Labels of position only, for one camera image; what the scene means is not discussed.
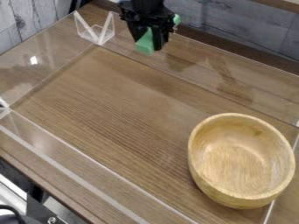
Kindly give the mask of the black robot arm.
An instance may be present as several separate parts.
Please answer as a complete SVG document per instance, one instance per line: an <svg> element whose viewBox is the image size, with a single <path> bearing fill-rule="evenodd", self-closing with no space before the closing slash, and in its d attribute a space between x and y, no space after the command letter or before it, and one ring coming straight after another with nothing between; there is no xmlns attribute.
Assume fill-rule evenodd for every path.
<svg viewBox="0 0 299 224"><path fill-rule="evenodd" d="M117 7L136 50L145 54L160 51L181 22L180 16L164 6L164 0L120 0Z"/></svg>

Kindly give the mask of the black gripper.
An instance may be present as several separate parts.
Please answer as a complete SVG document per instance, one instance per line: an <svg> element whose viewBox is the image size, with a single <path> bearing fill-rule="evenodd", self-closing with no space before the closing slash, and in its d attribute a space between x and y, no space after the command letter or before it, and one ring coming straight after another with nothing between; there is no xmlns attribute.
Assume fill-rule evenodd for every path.
<svg viewBox="0 0 299 224"><path fill-rule="evenodd" d="M125 21L132 38L137 41L152 28L153 49L160 51L168 42L169 32L174 27L174 13L160 4L156 9L142 13L133 8L130 3L120 3L120 18Z"/></svg>

